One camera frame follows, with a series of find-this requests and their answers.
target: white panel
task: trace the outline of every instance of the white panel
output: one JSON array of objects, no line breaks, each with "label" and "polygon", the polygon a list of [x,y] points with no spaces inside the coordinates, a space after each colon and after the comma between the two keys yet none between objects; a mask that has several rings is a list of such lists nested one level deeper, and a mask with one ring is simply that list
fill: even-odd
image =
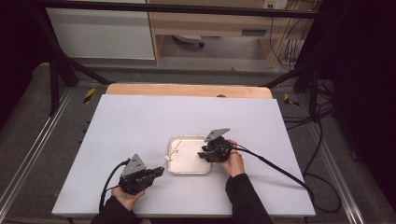
[{"label": "white panel", "polygon": [[[144,0],[102,0],[145,4]],[[76,58],[154,60],[147,12],[48,8],[64,52]]]},{"label": "white panel", "polygon": [[[103,95],[52,210],[61,216],[93,216],[113,168],[137,153],[149,169],[163,165],[176,135],[224,134],[303,179],[276,100],[217,97]],[[245,168],[268,213],[275,217],[315,214],[305,189],[259,159],[243,154]],[[227,175],[212,164],[204,176],[165,171],[136,204],[143,217],[229,216]],[[109,187],[117,185],[120,170]]]}]

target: black sleeve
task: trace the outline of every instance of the black sleeve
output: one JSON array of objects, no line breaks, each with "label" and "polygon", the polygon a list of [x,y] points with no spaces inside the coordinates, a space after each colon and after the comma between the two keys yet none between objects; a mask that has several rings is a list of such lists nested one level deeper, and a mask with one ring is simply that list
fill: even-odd
[{"label": "black sleeve", "polygon": [[233,205],[233,223],[273,223],[248,175],[241,174],[230,177],[226,184],[226,192]]},{"label": "black sleeve", "polygon": [[133,224],[136,216],[133,211],[128,211],[113,196],[111,196],[100,213],[93,218],[91,224]]}]

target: metal bracket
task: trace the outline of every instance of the metal bracket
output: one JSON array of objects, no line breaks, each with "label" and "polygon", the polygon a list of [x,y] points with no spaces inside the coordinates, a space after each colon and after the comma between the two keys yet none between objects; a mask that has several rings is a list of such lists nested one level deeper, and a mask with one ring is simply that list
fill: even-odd
[{"label": "metal bracket", "polygon": [[225,128],[225,129],[217,129],[217,130],[212,130],[210,132],[210,134],[207,135],[206,139],[204,142],[210,142],[215,140],[216,138],[222,136],[223,134],[227,133],[228,131],[230,131],[229,128]]},{"label": "metal bracket", "polygon": [[143,163],[142,159],[140,159],[137,154],[134,154],[134,156],[131,158],[131,160],[122,171],[121,176],[132,175],[143,170],[146,170],[145,163]]}]

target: wooden edge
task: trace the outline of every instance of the wooden edge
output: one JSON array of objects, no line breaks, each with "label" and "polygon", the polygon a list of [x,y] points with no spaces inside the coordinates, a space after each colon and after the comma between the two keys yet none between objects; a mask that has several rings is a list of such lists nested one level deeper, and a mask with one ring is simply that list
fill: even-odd
[{"label": "wooden edge", "polygon": [[211,86],[178,84],[128,84],[114,83],[108,86],[106,94],[115,95],[167,95],[167,96],[225,96],[232,98],[272,99],[272,93],[264,87]]}]

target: white tray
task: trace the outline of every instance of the white tray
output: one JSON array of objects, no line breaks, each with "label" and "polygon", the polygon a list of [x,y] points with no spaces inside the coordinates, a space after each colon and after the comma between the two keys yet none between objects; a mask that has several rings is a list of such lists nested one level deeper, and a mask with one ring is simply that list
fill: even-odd
[{"label": "white tray", "polygon": [[169,141],[168,170],[174,175],[205,175],[211,163],[201,159],[197,152],[205,146],[205,136],[178,135]]}]

